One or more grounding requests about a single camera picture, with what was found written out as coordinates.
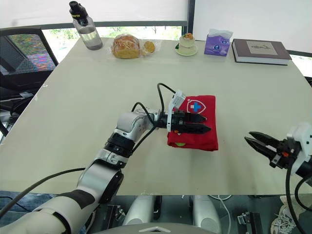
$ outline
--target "white window blind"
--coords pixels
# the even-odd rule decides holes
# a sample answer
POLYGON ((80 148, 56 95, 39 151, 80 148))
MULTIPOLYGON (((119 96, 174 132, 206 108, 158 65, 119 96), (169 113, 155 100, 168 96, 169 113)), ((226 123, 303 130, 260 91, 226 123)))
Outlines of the white window blind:
MULTIPOLYGON (((69 0, 1 0, 0 28, 70 23, 69 0)), ((187 0, 81 0, 94 21, 186 21, 187 0)))
POLYGON ((233 38, 281 41, 288 50, 312 52, 312 0, 196 0, 193 33, 206 40, 210 28, 233 38))

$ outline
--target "bottle cap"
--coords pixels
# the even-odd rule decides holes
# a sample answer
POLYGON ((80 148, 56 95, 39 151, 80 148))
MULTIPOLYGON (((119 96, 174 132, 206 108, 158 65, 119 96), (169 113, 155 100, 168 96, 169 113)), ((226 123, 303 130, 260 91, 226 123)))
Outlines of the bottle cap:
POLYGON ((69 13, 76 20, 84 19, 88 16, 86 9, 78 2, 71 1, 69 3, 70 10, 69 13))

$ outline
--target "small plate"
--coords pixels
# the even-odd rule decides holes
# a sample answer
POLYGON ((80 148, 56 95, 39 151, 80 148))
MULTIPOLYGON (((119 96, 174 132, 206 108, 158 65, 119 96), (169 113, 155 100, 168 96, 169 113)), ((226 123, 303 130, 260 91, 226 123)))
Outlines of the small plate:
POLYGON ((175 51, 176 51, 179 55, 182 55, 182 56, 193 56, 193 55, 195 55, 195 54, 198 52, 198 47, 197 47, 197 45, 195 45, 195 48, 196 48, 195 52, 192 53, 192 54, 188 54, 188 55, 181 53, 178 49, 175 49, 175 51))

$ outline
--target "red cloth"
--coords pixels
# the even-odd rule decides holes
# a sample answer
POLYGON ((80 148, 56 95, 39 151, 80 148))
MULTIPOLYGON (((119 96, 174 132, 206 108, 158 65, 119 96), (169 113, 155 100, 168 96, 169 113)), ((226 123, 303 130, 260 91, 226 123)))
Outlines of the red cloth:
POLYGON ((207 120, 202 122, 211 130, 204 134, 188 134, 188 133, 168 133, 168 145, 179 148, 200 149, 206 151, 218 150, 218 139, 216 136, 215 126, 215 96, 189 96, 179 108, 180 110, 197 113, 206 117, 207 120), (176 143, 185 143, 184 146, 178 146, 176 143))

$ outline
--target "tissue box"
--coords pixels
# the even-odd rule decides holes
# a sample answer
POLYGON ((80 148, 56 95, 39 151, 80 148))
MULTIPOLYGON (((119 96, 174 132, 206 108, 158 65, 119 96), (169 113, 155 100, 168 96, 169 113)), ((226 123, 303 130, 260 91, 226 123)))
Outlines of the tissue box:
POLYGON ((209 30, 207 35, 205 54, 226 56, 230 48, 230 38, 233 32, 216 29, 209 30))

